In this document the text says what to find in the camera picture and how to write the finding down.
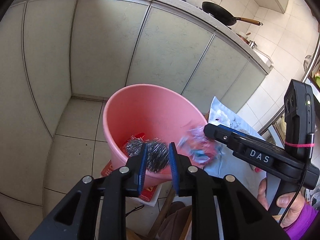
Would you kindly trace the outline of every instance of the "black cable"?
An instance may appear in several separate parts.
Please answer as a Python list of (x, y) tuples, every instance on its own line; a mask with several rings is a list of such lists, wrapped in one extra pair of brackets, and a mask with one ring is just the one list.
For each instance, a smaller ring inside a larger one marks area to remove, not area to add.
[(125, 217), (127, 217), (128, 215), (130, 215), (132, 212), (138, 211), (138, 210), (143, 209), (143, 208), (144, 208), (144, 205), (138, 206), (138, 207), (132, 209), (130, 212), (126, 213), (126, 214), (125, 214)]
[(282, 214), (280, 220), (279, 220), (279, 225), (281, 225), (281, 222), (283, 221), (285, 215), (287, 214), (287, 212), (289, 211), (292, 203), (294, 202), (294, 200), (297, 198), (302, 186), (303, 186), (303, 183), (304, 183), (304, 180), (306, 178), (306, 174), (307, 174), (307, 170), (309, 168), (309, 165), (311, 163), (311, 158), (312, 158), (312, 152), (313, 152), (313, 143), (315, 141), (315, 134), (314, 133), (308, 133), (307, 134), (307, 137), (306, 137), (306, 143), (307, 144), (312, 144), (312, 147), (308, 147), (306, 148), (306, 151), (305, 151), (305, 164), (304, 164), (304, 167), (303, 167), (303, 173), (302, 173), (302, 179), (301, 179), (301, 182), (300, 182), (300, 185), (299, 185), (299, 188), (297, 190), (297, 192), (294, 194), (292, 200), (290, 201), (289, 205), (287, 206), (287, 208), (284, 210), (284, 213)]
[(297, 196), (298, 196), (298, 194), (299, 194), (299, 192), (300, 192), (300, 190), (301, 190), (301, 188), (302, 188), (302, 185), (303, 185), (303, 183), (304, 183), (304, 180), (305, 180), (305, 178), (306, 178), (306, 174), (307, 174), (307, 170), (304, 168), (304, 169), (303, 169), (303, 176), (302, 176), (302, 180), (301, 180), (301, 182), (300, 182), (299, 188), (298, 188), (298, 190), (296, 191), (296, 193), (294, 194), (292, 200), (290, 201), (289, 205), (288, 205), (287, 208), (285, 209), (284, 213), (282, 214), (282, 216), (281, 216), (281, 218), (280, 218), (280, 220), (279, 220), (279, 225), (281, 225), (281, 222), (282, 222), (282, 220), (284, 219), (286, 213), (289, 211), (292, 203), (293, 203), (294, 200), (297, 198)]

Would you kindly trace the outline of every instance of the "finger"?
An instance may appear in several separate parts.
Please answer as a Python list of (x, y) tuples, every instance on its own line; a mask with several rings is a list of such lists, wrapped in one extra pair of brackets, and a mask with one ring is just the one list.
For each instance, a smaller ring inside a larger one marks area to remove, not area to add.
[[(280, 196), (277, 199), (277, 206), (282, 207), (282, 208), (286, 208), (288, 206), (289, 202), (292, 200), (294, 194), (295, 194), (295, 192), (292, 192), (292, 193), (287, 193), (287, 194)], [(301, 213), (301, 210), (303, 209), (304, 204), (305, 204), (304, 197), (302, 196), (302, 194), (298, 194), (296, 199), (292, 203), (286, 217), (283, 219), (283, 221), (281, 223), (281, 227), (283, 227), (283, 228), (288, 227), (289, 225), (294, 223), (298, 219), (298, 217)]]
[(266, 196), (266, 188), (267, 188), (267, 179), (264, 178), (259, 184), (258, 195)]
[(258, 196), (257, 196), (257, 200), (259, 201), (259, 203), (260, 203), (266, 210), (269, 209), (268, 201), (267, 201), (267, 199), (266, 199), (265, 196), (263, 196), (263, 195), (258, 195)]
[[(288, 206), (288, 204), (290, 203), (290, 201), (292, 200), (294, 194), (295, 194), (295, 192), (291, 192), (291, 193), (283, 194), (280, 197), (278, 197), (277, 206), (281, 207), (281, 208), (286, 208)], [(299, 193), (297, 195), (296, 199), (294, 200), (294, 202), (292, 203), (290, 209), (292, 209), (293, 212), (300, 213), (303, 206), (304, 206), (304, 203), (305, 203), (305, 199), (301, 195), (301, 193)]]

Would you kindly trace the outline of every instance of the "white cabinet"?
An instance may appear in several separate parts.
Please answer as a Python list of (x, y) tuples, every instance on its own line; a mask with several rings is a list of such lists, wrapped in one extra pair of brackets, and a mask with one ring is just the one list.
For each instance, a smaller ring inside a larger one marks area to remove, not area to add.
[(53, 136), (71, 97), (69, 43), (76, 0), (29, 1), (24, 52), (31, 90)]
[(0, 192), (42, 205), (52, 140), (34, 104), (24, 69), (24, 6), (9, 8), (0, 22)]
[(265, 77), (266, 74), (249, 61), (230, 89), (225, 93), (221, 103), (237, 113)]
[(74, 94), (109, 98), (125, 86), (147, 8), (124, 0), (79, 0), (71, 47)]
[(127, 85), (147, 83), (181, 94), (211, 37), (211, 32), (188, 19), (151, 8)]
[(182, 95), (207, 113), (212, 98), (221, 100), (247, 63), (246, 57), (215, 36)]

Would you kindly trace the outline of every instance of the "metal screw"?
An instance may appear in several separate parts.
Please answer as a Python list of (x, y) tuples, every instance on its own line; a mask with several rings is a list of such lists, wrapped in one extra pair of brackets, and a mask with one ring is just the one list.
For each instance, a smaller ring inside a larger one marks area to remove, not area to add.
[(189, 166), (188, 167), (188, 171), (192, 172), (192, 173), (195, 173), (198, 171), (198, 168), (196, 166)]
[(92, 181), (91, 176), (85, 176), (82, 178), (82, 182), (85, 184), (90, 183), (91, 181)]
[(234, 182), (236, 180), (236, 178), (232, 175), (227, 175), (226, 176), (226, 180), (229, 181), (229, 182)]
[(127, 173), (129, 171), (129, 168), (126, 166), (123, 166), (119, 169), (120, 173)]

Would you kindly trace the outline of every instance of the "pink bucket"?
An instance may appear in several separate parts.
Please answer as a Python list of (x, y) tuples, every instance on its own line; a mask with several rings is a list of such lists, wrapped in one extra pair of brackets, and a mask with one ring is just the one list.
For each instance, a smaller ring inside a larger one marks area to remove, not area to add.
[[(132, 135), (145, 133), (146, 139), (159, 138), (177, 145), (191, 124), (206, 125), (207, 122), (192, 103), (176, 92), (149, 84), (120, 89), (108, 100), (103, 112), (103, 130), (112, 151), (113, 168), (126, 164), (128, 157), (121, 149)], [(172, 180), (169, 165), (159, 173), (147, 170), (144, 187), (169, 180)]]

